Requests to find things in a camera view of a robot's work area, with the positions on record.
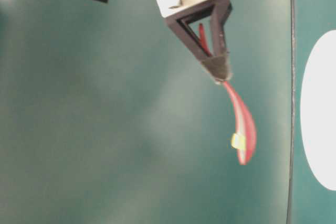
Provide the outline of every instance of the white circle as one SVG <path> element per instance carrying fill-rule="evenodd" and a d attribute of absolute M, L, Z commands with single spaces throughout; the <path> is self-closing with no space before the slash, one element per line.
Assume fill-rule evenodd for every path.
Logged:
<path fill-rule="evenodd" d="M 301 90 L 304 151 L 316 179 L 336 190 L 336 30 L 315 44 Z"/>

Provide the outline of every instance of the green backdrop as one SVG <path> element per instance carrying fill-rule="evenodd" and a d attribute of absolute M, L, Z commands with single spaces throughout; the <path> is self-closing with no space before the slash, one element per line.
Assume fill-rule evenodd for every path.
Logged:
<path fill-rule="evenodd" d="M 155 0 L 0 0 L 0 223 L 286 223 L 290 3 L 232 0 L 239 166 L 227 93 Z"/>
<path fill-rule="evenodd" d="M 299 110 L 303 72 L 308 57 L 317 40 L 326 32 L 336 29 L 335 17 L 334 0 L 295 0 L 296 126 L 291 207 L 293 224 L 336 223 L 336 192 L 324 188 L 308 165 L 301 138 Z"/>

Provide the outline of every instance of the small yellow label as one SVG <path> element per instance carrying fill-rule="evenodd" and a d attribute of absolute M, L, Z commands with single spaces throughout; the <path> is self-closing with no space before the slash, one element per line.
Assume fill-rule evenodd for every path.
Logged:
<path fill-rule="evenodd" d="M 243 135 L 234 133 L 231 140 L 231 146 L 235 149 L 246 151 L 246 138 Z"/>

